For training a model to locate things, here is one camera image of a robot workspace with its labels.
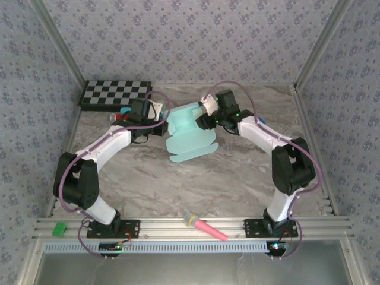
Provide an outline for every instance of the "metal bracket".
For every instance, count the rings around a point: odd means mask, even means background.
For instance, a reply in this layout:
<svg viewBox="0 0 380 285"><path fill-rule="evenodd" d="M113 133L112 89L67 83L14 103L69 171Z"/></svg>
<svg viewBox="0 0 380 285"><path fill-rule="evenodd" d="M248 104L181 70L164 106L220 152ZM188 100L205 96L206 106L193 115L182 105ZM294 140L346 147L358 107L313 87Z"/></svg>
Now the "metal bracket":
<svg viewBox="0 0 380 285"><path fill-rule="evenodd" d="M94 222L91 222L87 230L88 239L125 239L129 238L131 233L131 239L137 239L140 233L140 220L120 220L120 229L114 236L105 235L99 228L93 227Z"/></svg>
<svg viewBox="0 0 380 285"><path fill-rule="evenodd" d="M246 238L273 238L274 235L271 235L268 230L264 227L261 218L247 218L244 220L244 230ZM289 221L280 233L279 238L282 233L284 238L289 238L289 233L293 238L298 237L297 226L294 221Z"/></svg>

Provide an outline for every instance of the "checkerboard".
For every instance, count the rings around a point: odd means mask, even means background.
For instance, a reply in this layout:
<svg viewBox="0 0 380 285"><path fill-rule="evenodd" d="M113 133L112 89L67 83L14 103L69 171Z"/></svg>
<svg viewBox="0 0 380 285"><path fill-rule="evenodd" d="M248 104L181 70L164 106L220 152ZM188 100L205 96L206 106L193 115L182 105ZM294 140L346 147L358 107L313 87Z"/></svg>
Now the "checkerboard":
<svg viewBox="0 0 380 285"><path fill-rule="evenodd" d="M118 112L122 107L130 107L134 98L144 98L151 90L150 81L88 81L79 106L83 111Z"/></svg>

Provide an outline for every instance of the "patterned wallpaper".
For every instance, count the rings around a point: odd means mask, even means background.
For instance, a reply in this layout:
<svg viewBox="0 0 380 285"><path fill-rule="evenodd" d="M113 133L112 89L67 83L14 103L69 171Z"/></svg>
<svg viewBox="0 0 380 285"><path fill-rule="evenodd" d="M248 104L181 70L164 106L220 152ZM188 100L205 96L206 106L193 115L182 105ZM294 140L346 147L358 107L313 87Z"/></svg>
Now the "patterned wallpaper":
<svg viewBox="0 0 380 285"><path fill-rule="evenodd" d="M27 0L0 2L0 284L14 284L80 90Z"/></svg>
<svg viewBox="0 0 380 285"><path fill-rule="evenodd" d="M86 79L294 82L335 0L45 0Z"/></svg>
<svg viewBox="0 0 380 285"><path fill-rule="evenodd" d="M354 1L302 93L340 214L380 284L379 1Z"/></svg>

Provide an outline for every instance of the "toy microphone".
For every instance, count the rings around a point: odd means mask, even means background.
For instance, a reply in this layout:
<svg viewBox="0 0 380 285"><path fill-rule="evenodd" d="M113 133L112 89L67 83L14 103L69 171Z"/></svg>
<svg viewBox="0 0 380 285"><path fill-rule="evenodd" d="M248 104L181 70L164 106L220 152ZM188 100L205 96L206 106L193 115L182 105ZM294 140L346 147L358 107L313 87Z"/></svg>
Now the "toy microphone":
<svg viewBox="0 0 380 285"><path fill-rule="evenodd" d="M212 235L215 238L222 240L223 242L228 240L228 236L226 236L224 233L219 232L217 229L214 229L210 225L206 224L204 221L200 220L198 216L196 216L195 214L187 213L183 221L185 222L185 225L187 225L188 227L196 227L197 229L200 229L203 232L206 232L209 235Z"/></svg>

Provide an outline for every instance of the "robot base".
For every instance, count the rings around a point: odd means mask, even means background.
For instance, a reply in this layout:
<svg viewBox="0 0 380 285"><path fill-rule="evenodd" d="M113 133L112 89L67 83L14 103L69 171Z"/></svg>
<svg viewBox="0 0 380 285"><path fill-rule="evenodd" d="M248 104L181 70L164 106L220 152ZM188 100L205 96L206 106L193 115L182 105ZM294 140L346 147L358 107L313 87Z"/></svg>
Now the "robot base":
<svg viewBox="0 0 380 285"><path fill-rule="evenodd" d="M121 220L120 213L116 211L116 216L110 225L101 224L97 221L92 221L88 225L88 239L137 239L140 233L140 220Z"/></svg>
<svg viewBox="0 0 380 285"><path fill-rule="evenodd" d="M247 218L244 220L244 230L246 238L280 238L282 235L287 238L289 234L298 237L296 222L286 219L275 223L265 215L264 218Z"/></svg>

